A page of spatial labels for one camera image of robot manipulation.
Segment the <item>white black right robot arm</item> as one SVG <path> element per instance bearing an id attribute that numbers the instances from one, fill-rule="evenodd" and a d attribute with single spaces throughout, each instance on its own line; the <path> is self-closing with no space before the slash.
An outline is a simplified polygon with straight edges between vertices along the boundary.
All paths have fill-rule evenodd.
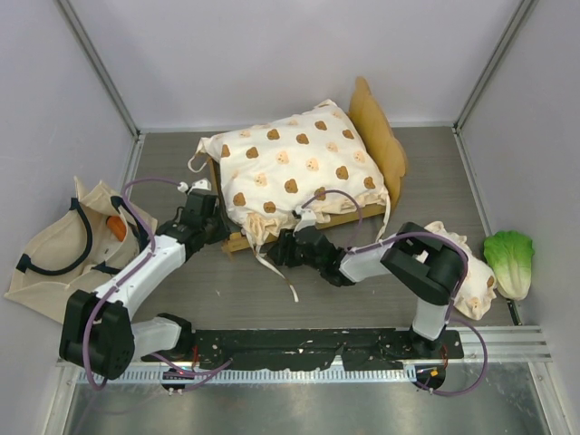
<path id="1" fill-rule="evenodd" d="M 285 229 L 267 257 L 277 266 L 310 266 L 334 286 L 396 277 L 418 298 L 409 345 L 421 358 L 442 346 L 451 301 L 469 269 L 468 256 L 456 243 L 412 222 L 384 240 L 349 248 L 335 246 L 314 226 Z"/>

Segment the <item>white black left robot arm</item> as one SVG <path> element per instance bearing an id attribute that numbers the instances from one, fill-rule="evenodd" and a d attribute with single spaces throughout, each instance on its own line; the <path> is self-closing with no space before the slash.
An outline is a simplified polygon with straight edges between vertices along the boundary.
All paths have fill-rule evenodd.
<path id="1" fill-rule="evenodd" d="M 186 360 L 194 346 L 191 322 L 173 314 L 140 323 L 132 318 L 167 276 L 228 235 L 218 196 L 188 194 L 184 207 L 116 276 L 92 292 L 78 289 L 69 297 L 60 358 L 106 380 L 119 378 L 132 362 L 154 353 Z"/>

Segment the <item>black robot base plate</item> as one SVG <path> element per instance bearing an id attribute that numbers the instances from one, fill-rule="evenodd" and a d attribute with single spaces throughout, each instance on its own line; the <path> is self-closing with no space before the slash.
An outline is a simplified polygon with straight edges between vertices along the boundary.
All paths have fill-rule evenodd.
<path id="1" fill-rule="evenodd" d="M 324 371 L 339 357 L 346 371 L 370 371 L 464 357 L 455 330 L 433 343 L 396 328 L 198 330 L 194 338 L 193 355 L 208 370 L 227 363 L 238 371 Z"/>

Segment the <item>wooden pet bed frame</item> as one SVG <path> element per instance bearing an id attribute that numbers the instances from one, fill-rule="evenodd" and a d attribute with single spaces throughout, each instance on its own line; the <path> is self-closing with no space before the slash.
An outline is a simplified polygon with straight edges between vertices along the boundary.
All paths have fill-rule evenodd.
<path id="1" fill-rule="evenodd" d="M 367 81 L 363 77 L 356 79 L 349 109 L 344 112 L 360 135 L 367 153 L 383 175 L 385 186 L 389 192 L 391 206 L 385 208 L 378 204 L 372 204 L 358 208 L 353 212 L 332 215 L 326 223 L 316 222 L 316 225 L 320 228 L 335 227 L 359 218 L 373 216 L 389 218 L 400 201 L 403 179 L 408 171 L 408 160 L 405 151 L 395 138 L 386 115 L 375 100 Z M 218 192 L 223 199 L 219 166 L 213 159 L 208 158 L 212 165 L 213 179 L 217 182 Z M 232 233 L 224 244 L 224 249 L 229 254 L 251 248 L 243 229 L 236 223 L 233 222 L 233 224 Z M 273 242 L 276 239 L 277 236 L 269 236 L 266 243 Z"/>

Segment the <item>bear print white cushion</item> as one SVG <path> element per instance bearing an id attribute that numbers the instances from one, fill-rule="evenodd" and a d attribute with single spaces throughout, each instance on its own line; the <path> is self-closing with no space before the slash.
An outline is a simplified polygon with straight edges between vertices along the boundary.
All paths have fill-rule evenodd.
<path id="1" fill-rule="evenodd" d="M 269 236 L 295 227 L 306 206 L 318 223 L 378 204 L 391 206 L 378 166 L 345 112 L 331 100 L 268 124 L 201 138 L 195 151 L 219 166 L 227 216 L 243 229 L 256 260 Z"/>

